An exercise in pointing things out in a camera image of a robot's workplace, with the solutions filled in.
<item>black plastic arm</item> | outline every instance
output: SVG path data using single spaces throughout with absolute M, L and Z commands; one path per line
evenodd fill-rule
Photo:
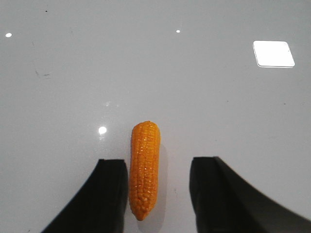
M 122 233 L 127 180 L 124 160 L 99 160 L 82 188 L 42 233 Z
M 198 233 L 311 233 L 311 222 L 260 193 L 218 157 L 194 158 L 190 195 Z

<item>corn cob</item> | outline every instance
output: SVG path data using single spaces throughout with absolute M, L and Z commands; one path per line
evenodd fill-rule
M 156 204 L 160 130 L 145 121 L 134 127 L 131 141 L 129 202 L 132 213 L 142 221 Z

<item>glossy white surface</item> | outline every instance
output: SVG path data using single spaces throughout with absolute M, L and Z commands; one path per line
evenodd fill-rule
M 129 164 L 145 120 L 162 134 L 158 204 L 139 223 L 127 208 L 124 232 L 196 232 L 194 156 L 311 219 L 310 1 L 0 6 L 0 232 L 43 230 L 99 158 Z M 258 67 L 256 40 L 288 42 L 295 67 Z

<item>orange corn cob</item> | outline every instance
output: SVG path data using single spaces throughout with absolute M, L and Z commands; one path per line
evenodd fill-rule
M 142 221 L 156 204 L 160 130 L 145 121 L 132 131 L 129 201 L 132 213 Z

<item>plastic corn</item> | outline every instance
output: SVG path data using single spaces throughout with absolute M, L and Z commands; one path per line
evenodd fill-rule
M 142 221 L 156 204 L 160 130 L 145 121 L 132 131 L 132 156 L 129 179 L 129 202 L 132 213 Z

